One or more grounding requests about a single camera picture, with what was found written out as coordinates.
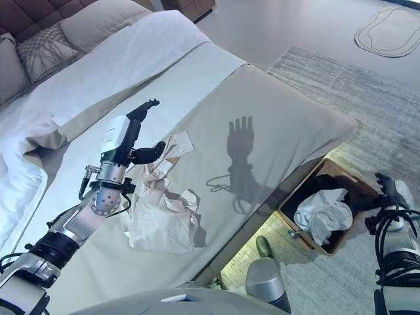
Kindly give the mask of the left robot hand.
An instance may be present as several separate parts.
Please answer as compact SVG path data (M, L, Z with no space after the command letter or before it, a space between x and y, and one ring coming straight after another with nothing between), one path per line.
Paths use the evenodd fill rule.
M127 115L119 115L109 122L101 145L101 163L111 162L128 167L131 163L150 164L161 157L166 145L164 141L158 142L153 148L134 148L148 110L157 105L158 100L149 100Z

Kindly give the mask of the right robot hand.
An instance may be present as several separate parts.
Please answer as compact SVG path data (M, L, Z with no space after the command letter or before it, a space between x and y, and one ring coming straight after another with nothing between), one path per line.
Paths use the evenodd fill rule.
M356 213L369 211L376 208L381 209L401 209L414 210L415 208L409 202L410 190L404 192L402 181L392 180L389 176L381 172L375 173L377 183L380 186L381 193L376 198L358 198L350 203L353 211Z

